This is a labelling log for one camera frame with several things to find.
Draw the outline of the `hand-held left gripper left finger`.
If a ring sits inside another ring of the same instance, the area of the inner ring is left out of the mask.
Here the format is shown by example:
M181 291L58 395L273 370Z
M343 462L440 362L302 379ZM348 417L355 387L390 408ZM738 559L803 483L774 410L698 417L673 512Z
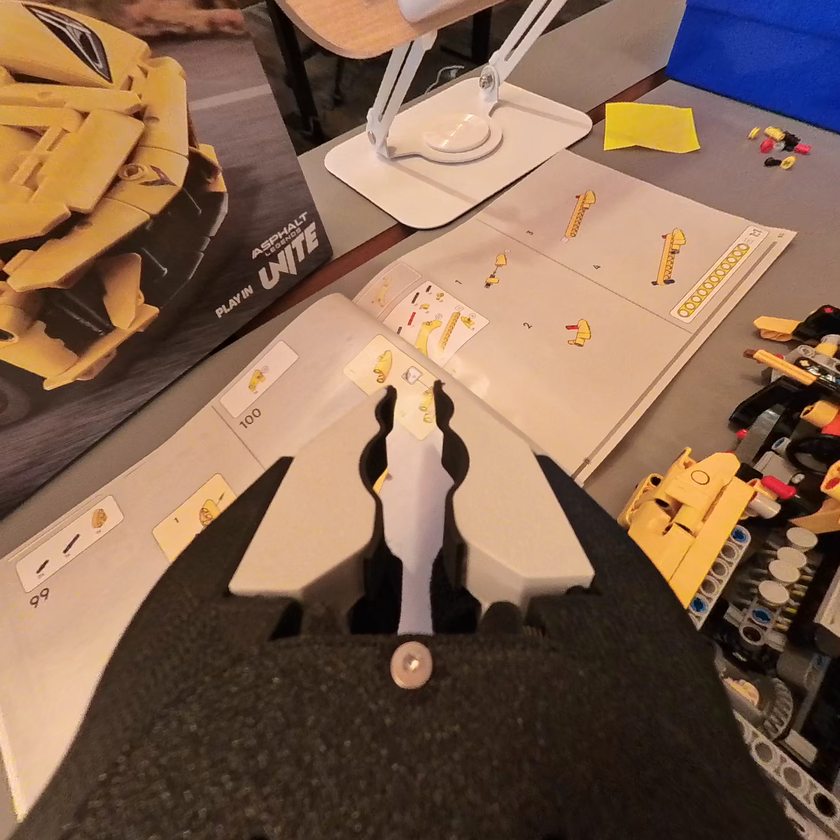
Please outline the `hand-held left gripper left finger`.
M323 605L352 632L396 632L400 561L375 488L395 408L388 385L301 448L229 582L232 595Z

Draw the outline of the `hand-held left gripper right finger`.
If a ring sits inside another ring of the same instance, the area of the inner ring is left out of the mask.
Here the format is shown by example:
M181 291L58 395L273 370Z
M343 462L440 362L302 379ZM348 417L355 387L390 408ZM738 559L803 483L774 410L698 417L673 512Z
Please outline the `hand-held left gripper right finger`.
M586 591L592 562L532 447L477 404L434 384L441 463L451 487L434 561L434 632L475 631L496 605Z

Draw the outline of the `yellow black toy car model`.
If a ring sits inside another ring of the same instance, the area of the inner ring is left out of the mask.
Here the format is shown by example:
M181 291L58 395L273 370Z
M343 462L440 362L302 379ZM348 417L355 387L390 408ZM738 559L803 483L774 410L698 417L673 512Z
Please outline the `yellow black toy car model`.
M761 317L786 355L729 417L734 449L684 449L618 521L712 642L753 759L802 838L839 835L838 306Z

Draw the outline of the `open instruction booklet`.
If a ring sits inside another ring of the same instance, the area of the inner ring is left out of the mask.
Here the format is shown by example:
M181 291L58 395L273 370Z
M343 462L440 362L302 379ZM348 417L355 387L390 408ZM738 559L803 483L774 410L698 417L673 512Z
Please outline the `open instruction booklet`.
M434 384L582 483L792 241L557 153L483 212L311 304L161 446L2 554L2 779L44 793L164 572L268 468L396 390L397 466L442 453Z

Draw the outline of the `wooden document stand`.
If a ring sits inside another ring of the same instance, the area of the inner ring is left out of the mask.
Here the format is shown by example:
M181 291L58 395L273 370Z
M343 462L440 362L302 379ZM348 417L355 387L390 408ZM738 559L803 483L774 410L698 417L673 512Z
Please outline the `wooden document stand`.
M493 1L281 1L319 46L353 60L391 53L364 132L326 153L327 171L414 229L445 226L584 138L583 112L508 77L565 5L533 1L476 77L409 108L408 89L438 30Z

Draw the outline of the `toy car box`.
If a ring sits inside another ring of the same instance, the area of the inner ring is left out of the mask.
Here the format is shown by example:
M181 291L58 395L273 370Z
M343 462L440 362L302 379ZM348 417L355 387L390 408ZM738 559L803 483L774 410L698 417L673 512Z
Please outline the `toy car box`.
M1 2L1 510L333 250L243 2Z

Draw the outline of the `yellow paper note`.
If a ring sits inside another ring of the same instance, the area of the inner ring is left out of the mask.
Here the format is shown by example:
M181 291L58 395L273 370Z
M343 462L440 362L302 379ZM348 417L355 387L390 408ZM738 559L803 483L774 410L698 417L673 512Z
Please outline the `yellow paper note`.
M638 101L605 106L604 151L638 147L685 154L700 149L692 108Z

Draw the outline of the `pile of small brick pins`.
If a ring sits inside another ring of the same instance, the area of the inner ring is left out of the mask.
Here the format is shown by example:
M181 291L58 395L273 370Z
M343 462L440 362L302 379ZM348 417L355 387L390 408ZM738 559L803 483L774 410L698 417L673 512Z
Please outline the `pile of small brick pins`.
M810 155L813 148L792 131L774 126L753 127L747 134L747 140L758 145L764 168L785 172Z

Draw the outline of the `blue plastic bin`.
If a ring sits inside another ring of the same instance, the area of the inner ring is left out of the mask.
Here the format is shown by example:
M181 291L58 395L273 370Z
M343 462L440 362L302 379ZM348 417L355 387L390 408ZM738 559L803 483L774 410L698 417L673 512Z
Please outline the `blue plastic bin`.
M667 76L839 131L838 1L688 1Z

